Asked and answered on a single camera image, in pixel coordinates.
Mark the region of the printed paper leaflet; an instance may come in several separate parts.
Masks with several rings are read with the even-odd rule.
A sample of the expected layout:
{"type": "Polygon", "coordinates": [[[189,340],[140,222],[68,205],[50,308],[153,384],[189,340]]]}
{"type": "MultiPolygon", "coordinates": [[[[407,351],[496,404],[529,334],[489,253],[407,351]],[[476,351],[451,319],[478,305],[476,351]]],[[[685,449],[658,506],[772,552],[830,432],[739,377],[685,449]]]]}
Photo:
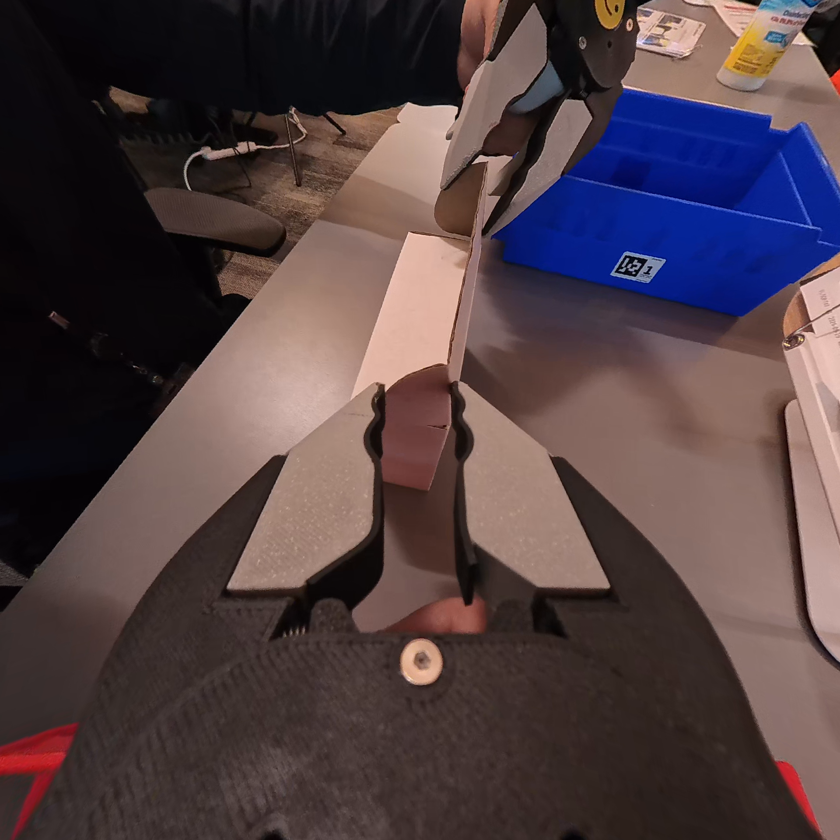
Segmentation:
{"type": "Polygon", "coordinates": [[[707,25],[692,18],[647,6],[637,9],[637,49],[684,59],[697,47],[707,25]]]}

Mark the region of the printed instruction sheet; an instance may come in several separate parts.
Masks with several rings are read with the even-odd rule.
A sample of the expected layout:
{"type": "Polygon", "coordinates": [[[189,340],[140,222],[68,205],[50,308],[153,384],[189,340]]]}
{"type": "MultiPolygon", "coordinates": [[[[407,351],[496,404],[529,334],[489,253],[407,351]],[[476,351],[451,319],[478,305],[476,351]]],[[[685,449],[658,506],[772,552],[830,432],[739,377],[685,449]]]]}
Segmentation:
{"type": "Polygon", "coordinates": [[[839,268],[801,283],[800,292],[814,334],[839,341],[839,268]]]}

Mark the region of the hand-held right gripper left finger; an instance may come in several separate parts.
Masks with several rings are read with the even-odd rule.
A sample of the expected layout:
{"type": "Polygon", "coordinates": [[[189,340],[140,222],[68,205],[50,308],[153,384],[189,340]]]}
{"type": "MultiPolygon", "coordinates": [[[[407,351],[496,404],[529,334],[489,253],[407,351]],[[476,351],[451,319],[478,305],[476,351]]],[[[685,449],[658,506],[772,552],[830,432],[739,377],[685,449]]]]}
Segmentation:
{"type": "Polygon", "coordinates": [[[372,593],[384,569],[384,421],[374,383],[287,453],[228,594],[353,610],[372,593]]]}

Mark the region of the person's left forearm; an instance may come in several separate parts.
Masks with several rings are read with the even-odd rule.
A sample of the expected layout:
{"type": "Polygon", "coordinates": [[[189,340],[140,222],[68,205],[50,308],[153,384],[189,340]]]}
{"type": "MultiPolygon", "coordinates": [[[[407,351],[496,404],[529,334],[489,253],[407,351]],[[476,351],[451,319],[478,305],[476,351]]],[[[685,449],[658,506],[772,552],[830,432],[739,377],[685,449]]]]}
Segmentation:
{"type": "Polygon", "coordinates": [[[362,114],[454,106],[460,1],[249,2],[244,30],[255,107],[362,114]]]}

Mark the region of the blue plastic bin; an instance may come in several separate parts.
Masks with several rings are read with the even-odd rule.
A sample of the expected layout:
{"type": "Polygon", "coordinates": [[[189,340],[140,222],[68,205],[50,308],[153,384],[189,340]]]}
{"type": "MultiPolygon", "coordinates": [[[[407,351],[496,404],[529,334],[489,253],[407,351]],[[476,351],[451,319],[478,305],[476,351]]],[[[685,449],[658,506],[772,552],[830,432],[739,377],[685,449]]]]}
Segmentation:
{"type": "Polygon", "coordinates": [[[806,122],[628,89],[494,237],[512,264],[741,317],[838,253],[838,180],[806,122]]]}

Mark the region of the red plastic bin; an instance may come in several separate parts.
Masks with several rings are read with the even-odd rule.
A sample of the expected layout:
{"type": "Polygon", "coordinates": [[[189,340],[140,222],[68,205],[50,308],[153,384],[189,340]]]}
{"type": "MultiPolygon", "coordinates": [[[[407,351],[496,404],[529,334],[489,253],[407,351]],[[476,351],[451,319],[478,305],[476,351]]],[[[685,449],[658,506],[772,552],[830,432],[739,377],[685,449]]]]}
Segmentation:
{"type": "Polygon", "coordinates": [[[47,729],[1,747],[1,777],[30,780],[11,833],[18,838],[49,790],[76,737],[78,723],[47,729]]]}

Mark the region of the white cardboard mailer box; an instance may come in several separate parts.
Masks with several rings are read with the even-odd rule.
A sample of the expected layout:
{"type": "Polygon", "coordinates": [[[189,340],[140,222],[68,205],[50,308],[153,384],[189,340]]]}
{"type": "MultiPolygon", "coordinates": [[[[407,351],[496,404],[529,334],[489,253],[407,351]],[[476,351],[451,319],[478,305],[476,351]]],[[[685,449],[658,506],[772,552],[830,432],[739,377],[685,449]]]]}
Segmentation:
{"type": "Polygon", "coordinates": [[[409,233],[395,264],[352,396],[385,388],[382,477],[429,490],[452,424],[474,300],[487,199],[487,163],[437,198],[444,234],[409,233]]]}

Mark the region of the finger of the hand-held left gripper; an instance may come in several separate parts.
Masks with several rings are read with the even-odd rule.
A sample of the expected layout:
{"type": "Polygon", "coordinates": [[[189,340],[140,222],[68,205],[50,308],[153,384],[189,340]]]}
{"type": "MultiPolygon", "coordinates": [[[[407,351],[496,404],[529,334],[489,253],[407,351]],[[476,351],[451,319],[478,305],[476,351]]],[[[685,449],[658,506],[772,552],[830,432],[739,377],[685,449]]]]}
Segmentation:
{"type": "Polygon", "coordinates": [[[471,78],[449,133],[440,187],[448,189],[482,153],[507,112],[525,114],[557,98],[549,58],[551,3],[500,2],[488,55],[471,78]]]}
{"type": "Polygon", "coordinates": [[[594,149],[623,90],[617,84],[583,99],[564,95],[546,105],[528,141],[500,170],[490,191],[498,199],[482,228],[484,236],[499,233],[594,149]]]}

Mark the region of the person's left hand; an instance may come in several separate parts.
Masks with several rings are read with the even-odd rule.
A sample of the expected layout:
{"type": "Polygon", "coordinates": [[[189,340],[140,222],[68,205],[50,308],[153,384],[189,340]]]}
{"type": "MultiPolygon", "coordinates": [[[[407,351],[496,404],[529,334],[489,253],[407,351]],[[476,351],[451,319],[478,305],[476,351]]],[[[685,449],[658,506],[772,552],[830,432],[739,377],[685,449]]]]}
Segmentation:
{"type": "Polygon", "coordinates": [[[471,78],[491,50],[502,1],[465,1],[460,21],[457,78],[466,91],[471,78]]]}

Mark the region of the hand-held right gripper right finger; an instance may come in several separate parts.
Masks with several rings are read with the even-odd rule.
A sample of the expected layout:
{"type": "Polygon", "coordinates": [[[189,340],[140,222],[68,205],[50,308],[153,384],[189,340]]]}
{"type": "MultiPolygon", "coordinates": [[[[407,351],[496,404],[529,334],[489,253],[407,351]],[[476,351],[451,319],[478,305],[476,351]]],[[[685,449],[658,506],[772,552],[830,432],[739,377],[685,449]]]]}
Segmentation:
{"type": "Polygon", "coordinates": [[[451,386],[455,567],[465,604],[600,597],[610,584],[550,453],[466,384],[451,386]]]}

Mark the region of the disinfecting wipes canister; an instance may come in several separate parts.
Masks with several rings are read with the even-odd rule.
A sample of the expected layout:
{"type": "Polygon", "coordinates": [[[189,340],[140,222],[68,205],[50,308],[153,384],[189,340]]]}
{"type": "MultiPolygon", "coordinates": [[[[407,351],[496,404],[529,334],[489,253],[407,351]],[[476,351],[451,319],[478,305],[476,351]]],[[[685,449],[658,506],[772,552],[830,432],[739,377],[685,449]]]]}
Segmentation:
{"type": "Polygon", "coordinates": [[[793,45],[812,47],[802,30],[815,14],[838,1],[762,1],[717,72],[717,81],[738,91],[759,90],[793,45]]]}

